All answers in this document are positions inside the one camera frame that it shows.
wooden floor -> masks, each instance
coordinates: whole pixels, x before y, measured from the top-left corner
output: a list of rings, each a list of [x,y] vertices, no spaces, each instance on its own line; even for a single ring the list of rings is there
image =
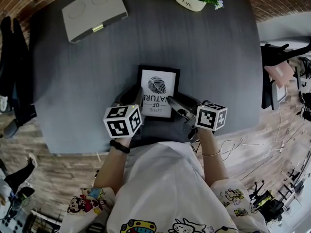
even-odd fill
[[[295,113],[301,109],[295,83],[290,83],[288,93],[286,101],[281,104],[283,123],[278,140],[284,136]],[[5,127],[11,119],[8,115],[1,115],[0,128]],[[233,140],[238,144],[240,138],[243,137],[243,142],[246,144],[267,143],[272,149],[278,149],[281,146],[281,142],[276,142],[279,120],[278,111],[263,110],[260,124],[257,127],[219,136],[217,138],[219,147],[225,140]],[[310,149],[310,139],[311,123],[304,122],[300,116],[296,116],[289,134],[285,136],[287,144],[281,154],[278,154],[278,150],[271,152],[267,145],[243,145],[231,153],[225,160],[225,165],[230,176],[241,180],[247,188],[251,188],[254,181],[265,180],[264,188],[272,189],[276,195],[284,179],[280,174],[281,171],[287,172],[292,166],[303,162]],[[231,142],[225,143],[223,152],[230,150],[232,145]],[[30,152],[37,157],[39,167],[29,179],[35,193],[28,208],[35,208],[46,215],[62,218],[75,189],[92,185],[94,174],[101,167],[99,157],[97,155],[50,154],[36,120],[23,126],[13,138],[0,139],[0,158],[6,164],[9,173],[23,168]],[[202,162],[200,150],[197,156]],[[100,155],[100,159],[103,161],[104,155]]]

desk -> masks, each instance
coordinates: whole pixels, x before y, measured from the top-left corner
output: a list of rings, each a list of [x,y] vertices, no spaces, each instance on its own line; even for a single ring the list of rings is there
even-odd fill
[[[218,134],[256,126],[259,36],[249,0],[192,12],[175,0],[123,0],[129,17],[69,43],[57,0],[31,20],[35,108],[51,153],[107,151],[106,107],[136,82],[138,65],[180,69],[179,91],[228,107]]]

black wristband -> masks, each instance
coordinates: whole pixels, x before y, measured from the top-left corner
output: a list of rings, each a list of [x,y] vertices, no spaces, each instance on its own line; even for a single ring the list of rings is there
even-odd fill
[[[115,147],[115,149],[122,151],[123,153],[129,153],[131,150],[125,146],[123,146],[121,143],[116,142],[115,140],[110,141],[110,146]]]

picture frame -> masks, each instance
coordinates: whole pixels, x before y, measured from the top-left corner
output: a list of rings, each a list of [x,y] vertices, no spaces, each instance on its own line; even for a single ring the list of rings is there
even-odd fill
[[[139,65],[138,84],[144,91],[141,114],[147,120],[174,121],[175,111],[167,97],[177,96],[179,77],[179,69]]]

white flower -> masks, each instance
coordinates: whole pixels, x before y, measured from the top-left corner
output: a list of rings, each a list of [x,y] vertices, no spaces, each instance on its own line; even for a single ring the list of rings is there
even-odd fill
[[[218,9],[224,7],[224,2],[222,0],[218,0],[217,2],[218,2],[218,4],[215,5],[215,10],[218,10]]]

